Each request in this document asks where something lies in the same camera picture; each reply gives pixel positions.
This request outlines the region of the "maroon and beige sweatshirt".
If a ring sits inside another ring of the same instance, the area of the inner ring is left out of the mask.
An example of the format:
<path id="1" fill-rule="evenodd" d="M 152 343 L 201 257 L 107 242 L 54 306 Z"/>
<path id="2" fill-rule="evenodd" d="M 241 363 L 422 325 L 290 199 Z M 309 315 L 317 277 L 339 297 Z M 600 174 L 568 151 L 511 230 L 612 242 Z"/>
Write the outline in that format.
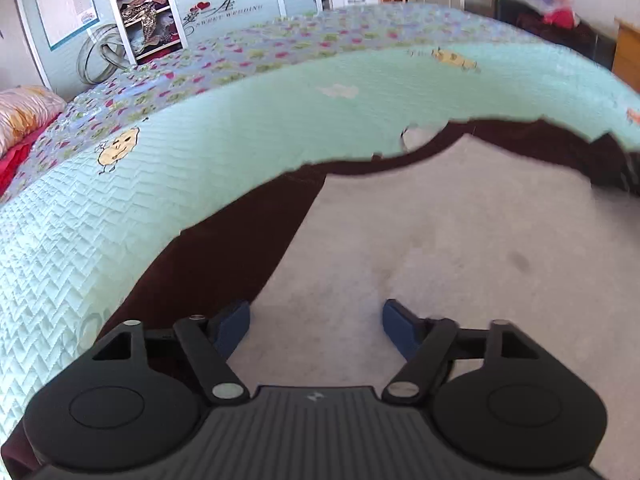
<path id="1" fill-rule="evenodd" d="M 425 405 L 382 400 L 389 299 L 458 324 Z M 240 301 L 250 400 L 209 404 L 174 324 Z M 281 174 L 169 243 L 1 456 L 13 479 L 637 478 L 639 152 L 475 119 Z"/>

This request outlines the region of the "mint green quilted bedspread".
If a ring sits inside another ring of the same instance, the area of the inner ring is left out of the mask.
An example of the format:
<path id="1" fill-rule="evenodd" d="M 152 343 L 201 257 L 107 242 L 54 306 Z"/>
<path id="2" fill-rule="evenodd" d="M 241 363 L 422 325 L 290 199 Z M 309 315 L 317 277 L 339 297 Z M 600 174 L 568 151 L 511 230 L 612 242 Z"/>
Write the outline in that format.
<path id="1" fill-rule="evenodd" d="M 108 84 L 78 96 L 1 200 L 1 431 L 84 352 L 182 230 L 303 164 L 393 155 L 402 130 L 453 119 L 547 118 L 639 145 L 639 96 L 543 42 L 356 50 L 210 87 Z"/>

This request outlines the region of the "red blanket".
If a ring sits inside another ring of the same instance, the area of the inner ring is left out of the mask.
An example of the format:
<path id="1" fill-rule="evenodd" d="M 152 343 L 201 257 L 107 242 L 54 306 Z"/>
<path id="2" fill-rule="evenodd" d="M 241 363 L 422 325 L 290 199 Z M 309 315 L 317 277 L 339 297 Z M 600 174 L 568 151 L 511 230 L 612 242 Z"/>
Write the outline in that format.
<path id="1" fill-rule="evenodd" d="M 22 174 L 21 166 L 29 158 L 34 147 L 38 145 L 40 136 L 46 132 L 50 125 L 54 125 L 57 120 L 58 118 L 55 117 L 44 126 L 29 133 L 23 140 L 15 144 L 13 148 L 10 148 L 9 151 L 1 157 L 1 195 L 4 195 L 14 179 Z"/>

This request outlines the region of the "pink floral folded duvet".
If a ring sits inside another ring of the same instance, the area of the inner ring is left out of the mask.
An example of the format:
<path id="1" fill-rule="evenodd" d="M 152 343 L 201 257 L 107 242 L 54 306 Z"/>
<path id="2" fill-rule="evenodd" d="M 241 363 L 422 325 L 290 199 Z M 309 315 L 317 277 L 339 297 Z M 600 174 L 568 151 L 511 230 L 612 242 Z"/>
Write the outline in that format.
<path id="1" fill-rule="evenodd" d="M 66 102 L 40 86 L 3 90 L 0 94 L 1 156 L 34 131 L 47 127 L 62 113 Z"/>

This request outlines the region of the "wooden cabinet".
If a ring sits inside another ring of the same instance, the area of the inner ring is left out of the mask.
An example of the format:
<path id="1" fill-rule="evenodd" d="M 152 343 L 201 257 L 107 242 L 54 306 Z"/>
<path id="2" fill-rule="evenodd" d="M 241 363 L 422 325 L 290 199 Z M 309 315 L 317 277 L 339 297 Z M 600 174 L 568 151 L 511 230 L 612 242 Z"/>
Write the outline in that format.
<path id="1" fill-rule="evenodd" d="M 620 18 L 612 73 L 635 92 L 640 92 L 640 29 Z"/>

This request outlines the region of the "dark side table with clutter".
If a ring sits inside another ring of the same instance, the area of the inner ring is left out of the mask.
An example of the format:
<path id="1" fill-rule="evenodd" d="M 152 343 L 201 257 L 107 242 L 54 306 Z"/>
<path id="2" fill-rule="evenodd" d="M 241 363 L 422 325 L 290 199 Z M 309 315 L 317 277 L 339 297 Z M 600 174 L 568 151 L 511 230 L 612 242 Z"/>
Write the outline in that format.
<path id="1" fill-rule="evenodd" d="M 580 18 L 572 0 L 494 0 L 494 18 L 613 66 L 615 41 Z"/>

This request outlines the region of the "white poster on wardrobe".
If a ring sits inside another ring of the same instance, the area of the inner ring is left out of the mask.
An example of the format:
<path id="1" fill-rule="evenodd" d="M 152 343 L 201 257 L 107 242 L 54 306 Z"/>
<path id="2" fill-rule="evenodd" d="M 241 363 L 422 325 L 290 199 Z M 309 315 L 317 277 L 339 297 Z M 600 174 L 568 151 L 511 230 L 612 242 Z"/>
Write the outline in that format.
<path id="1" fill-rule="evenodd" d="M 51 50 L 99 23 L 93 0 L 36 0 L 36 5 Z"/>

